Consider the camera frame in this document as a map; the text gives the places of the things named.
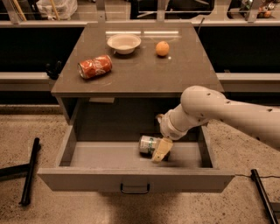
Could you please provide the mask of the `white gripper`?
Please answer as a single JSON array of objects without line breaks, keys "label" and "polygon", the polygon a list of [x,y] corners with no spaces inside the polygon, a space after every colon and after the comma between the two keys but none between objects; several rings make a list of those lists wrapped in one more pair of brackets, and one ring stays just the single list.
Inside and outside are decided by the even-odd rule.
[{"label": "white gripper", "polygon": [[153,151],[151,158],[153,163],[161,162],[171,150],[173,141],[177,141],[186,135],[186,131],[180,131],[173,126],[168,113],[156,115],[156,120],[159,123],[160,133],[164,138],[159,140]]}]

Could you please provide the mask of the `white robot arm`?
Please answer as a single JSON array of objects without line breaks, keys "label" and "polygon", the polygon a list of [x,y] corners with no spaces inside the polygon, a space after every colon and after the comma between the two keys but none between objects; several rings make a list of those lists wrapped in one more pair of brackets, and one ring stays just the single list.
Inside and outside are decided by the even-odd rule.
[{"label": "white robot arm", "polygon": [[152,161],[161,162],[175,140],[213,119],[280,150],[280,108],[231,101],[218,91],[192,86],[182,93],[176,108],[157,116],[163,138],[152,154]]}]

